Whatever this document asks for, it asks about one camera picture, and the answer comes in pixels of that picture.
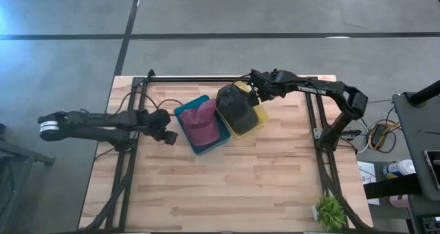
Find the pink cap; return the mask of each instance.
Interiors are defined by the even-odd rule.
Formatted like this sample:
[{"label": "pink cap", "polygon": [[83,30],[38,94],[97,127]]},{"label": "pink cap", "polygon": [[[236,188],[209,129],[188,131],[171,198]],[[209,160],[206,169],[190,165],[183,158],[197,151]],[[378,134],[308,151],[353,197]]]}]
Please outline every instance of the pink cap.
[{"label": "pink cap", "polygon": [[196,109],[186,109],[180,114],[180,120],[191,143],[205,146],[220,138],[215,119],[215,100],[207,100]]}]

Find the black metal frame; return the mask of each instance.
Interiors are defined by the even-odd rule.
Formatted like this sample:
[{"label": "black metal frame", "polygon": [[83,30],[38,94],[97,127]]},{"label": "black metal frame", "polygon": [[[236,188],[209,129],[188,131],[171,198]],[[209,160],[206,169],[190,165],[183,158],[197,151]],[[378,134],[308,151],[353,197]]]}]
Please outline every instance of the black metal frame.
[{"label": "black metal frame", "polygon": [[[193,83],[193,82],[234,82],[234,81],[246,81],[246,78],[239,78],[235,76],[207,76],[207,77],[196,77],[196,76],[164,76],[164,77],[156,77],[153,70],[150,70],[148,73],[148,76],[145,78],[139,78],[135,77],[133,78],[132,92],[136,92],[138,90],[138,87],[142,86],[142,93],[146,93],[146,89],[149,83]],[[316,124],[316,117],[314,114],[314,106],[311,99],[310,93],[305,93],[305,98],[307,102],[307,110],[309,113],[309,120],[310,120],[310,127],[311,132],[313,133],[315,129],[318,128]],[[141,97],[139,102],[139,108],[144,107],[144,101],[145,98]],[[328,125],[327,119],[325,116],[325,109],[324,104],[322,102],[321,96],[316,96],[316,102],[318,106],[318,111],[320,114],[320,122],[322,124],[322,127],[325,127]],[[132,93],[130,95],[130,101],[129,101],[129,109],[133,109],[135,104],[135,94]],[[318,139],[312,135],[314,146],[315,146],[315,152],[316,152],[316,160],[318,165],[318,170],[320,174],[320,181],[321,181],[321,187],[322,192],[324,193],[332,193],[341,203],[343,209],[345,210],[346,216],[351,220],[353,225],[356,229],[351,228],[345,228],[343,230],[344,233],[392,233],[392,232],[381,232],[381,231],[374,231],[371,227],[367,226],[365,223],[362,222],[362,220],[355,214],[353,209],[349,206],[347,201],[342,196],[342,191],[340,187],[340,181],[338,177],[338,170],[336,167],[336,161],[334,158],[334,154],[332,151],[323,151],[318,148],[317,141]],[[112,194],[109,199],[109,201],[105,204],[103,210],[97,215],[96,219],[93,221],[94,224],[88,226],[86,229],[80,229],[74,233],[120,233],[124,232],[125,224],[127,220],[127,211],[129,207],[129,200],[130,200],[130,190],[131,190],[131,183],[132,183],[132,177],[133,177],[133,171],[134,171],[134,165],[135,165],[135,159],[136,159],[136,153],[138,151],[138,141],[139,136],[137,135],[133,139],[133,149],[130,150],[130,158],[129,158],[129,165],[127,167],[126,173],[124,177],[121,179],[122,175],[122,166],[124,163],[124,157],[125,153],[120,153],[118,156],[118,161],[115,168],[115,175],[113,180],[113,186],[112,186]],[[328,175],[327,170],[325,169],[325,162],[322,157],[323,154],[327,154],[329,163],[328,166],[330,168],[331,176]],[[118,227],[113,227],[113,221],[114,221],[114,206],[116,204],[117,199],[120,197],[122,192],[124,191],[124,196],[122,200],[122,210],[121,215],[119,219]],[[99,229],[102,225],[104,219],[107,219],[104,229]]]},{"label": "black metal frame", "polygon": [[[1,124],[1,131],[5,131],[5,126]],[[0,233],[9,233],[12,228],[12,221],[15,217],[19,202],[23,196],[25,185],[28,181],[34,162],[42,162],[46,167],[54,165],[55,158],[45,156],[39,152],[31,151],[12,145],[4,140],[4,133],[0,131],[0,153],[4,153],[4,159],[10,167],[11,181],[14,181],[9,200],[6,202],[4,212],[0,216]]]}]

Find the yellow basket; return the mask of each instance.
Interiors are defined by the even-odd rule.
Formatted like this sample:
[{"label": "yellow basket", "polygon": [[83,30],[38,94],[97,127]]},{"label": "yellow basket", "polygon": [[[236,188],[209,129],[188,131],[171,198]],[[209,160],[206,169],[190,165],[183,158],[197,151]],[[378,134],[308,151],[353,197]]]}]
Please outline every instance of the yellow basket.
[{"label": "yellow basket", "polygon": [[[236,82],[235,85],[239,89],[244,90],[245,92],[250,92],[250,90],[248,89],[248,86],[245,83],[241,82],[241,81]],[[212,98],[216,99],[217,98],[217,94],[215,94]],[[236,139],[240,139],[240,138],[250,134],[251,132],[253,132],[257,128],[262,127],[264,125],[264,123],[269,120],[269,115],[266,113],[266,111],[264,111],[264,107],[262,106],[262,104],[255,106],[254,107],[254,111],[255,111],[256,115],[258,116],[258,123],[256,124],[256,126],[254,128],[252,128],[251,130],[245,132],[244,134],[238,134],[238,133],[236,133],[233,130],[233,128],[231,128],[231,126],[229,125],[227,120],[223,117],[223,115],[220,113],[220,111],[217,110],[217,112],[219,113],[221,119],[225,123],[226,127],[229,129],[231,134],[233,136],[235,136]]]}]

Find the white sticker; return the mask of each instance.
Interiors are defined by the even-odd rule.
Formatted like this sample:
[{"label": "white sticker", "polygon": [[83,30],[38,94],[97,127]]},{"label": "white sticker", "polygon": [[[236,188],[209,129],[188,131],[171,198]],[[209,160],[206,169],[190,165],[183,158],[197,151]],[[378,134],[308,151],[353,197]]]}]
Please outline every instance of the white sticker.
[{"label": "white sticker", "polygon": [[46,127],[40,128],[40,132],[47,131],[47,130],[59,130],[59,128],[57,126],[46,126]]},{"label": "white sticker", "polygon": [[43,123],[41,123],[40,127],[45,127],[47,125],[58,125],[58,121],[55,120],[51,120],[51,121],[45,121]]}]

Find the table leg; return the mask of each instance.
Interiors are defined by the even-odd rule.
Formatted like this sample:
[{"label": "table leg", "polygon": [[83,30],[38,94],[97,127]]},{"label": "table leg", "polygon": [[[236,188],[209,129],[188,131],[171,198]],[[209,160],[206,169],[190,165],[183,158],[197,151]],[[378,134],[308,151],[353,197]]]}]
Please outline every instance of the table leg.
[{"label": "table leg", "polygon": [[421,187],[416,174],[368,183],[364,185],[364,189],[367,199],[394,195],[421,194]]}]

